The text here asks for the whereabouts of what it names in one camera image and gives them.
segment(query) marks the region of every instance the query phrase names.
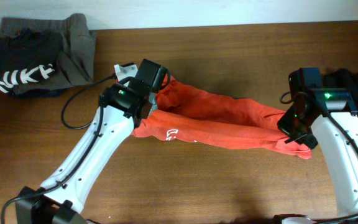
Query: green light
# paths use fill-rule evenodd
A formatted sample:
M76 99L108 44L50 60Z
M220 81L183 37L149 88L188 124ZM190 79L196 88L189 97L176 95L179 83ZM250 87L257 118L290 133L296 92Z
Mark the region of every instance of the green light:
M324 93L324 96L326 97L326 99L329 99L330 97L332 97L332 95L329 93Z

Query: red fabric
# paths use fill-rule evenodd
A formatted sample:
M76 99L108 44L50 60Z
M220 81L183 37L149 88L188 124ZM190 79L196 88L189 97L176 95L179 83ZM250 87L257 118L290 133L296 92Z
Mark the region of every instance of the red fabric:
M171 77L170 84L156 96L158 110L143 119L132 133L155 136L162 141L179 139L202 142L226 149L263 147L309 159L311 151L288 138L277 128L285 113L255 100L235 100L184 85Z

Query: gray cloth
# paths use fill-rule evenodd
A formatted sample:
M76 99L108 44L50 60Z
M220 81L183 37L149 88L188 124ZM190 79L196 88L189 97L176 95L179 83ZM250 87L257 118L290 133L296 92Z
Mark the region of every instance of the gray cloth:
M88 30L83 14L73 14L62 21L3 18L0 38L15 37L26 28L33 32L47 30L60 33L63 37L63 51L58 56L55 75L44 82L16 85L13 89L15 94L34 89L59 90L93 83L96 32Z

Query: white wall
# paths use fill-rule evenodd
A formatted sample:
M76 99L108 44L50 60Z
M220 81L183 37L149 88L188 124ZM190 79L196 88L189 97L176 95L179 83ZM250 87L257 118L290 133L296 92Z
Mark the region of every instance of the white wall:
M0 0L4 16L64 19L90 29L358 20L358 0Z

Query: wooden table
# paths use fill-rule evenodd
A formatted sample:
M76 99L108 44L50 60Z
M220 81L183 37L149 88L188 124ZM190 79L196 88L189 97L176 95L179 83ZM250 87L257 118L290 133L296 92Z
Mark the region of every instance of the wooden table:
M166 66L183 83L285 110L288 105L278 98L289 89L290 72L300 67L358 72L358 22L102 30L95 80L111 74L114 64L139 64L143 58ZM68 121L89 121L97 94L108 85L76 100ZM0 209L23 186L36 189L84 134L64 128L59 118L78 89L32 100L0 92ZM130 137L97 179L82 215L101 223L218 223L280 213L336 215L320 148L303 160L266 149L231 151ZM10 206L7 221L14 219Z

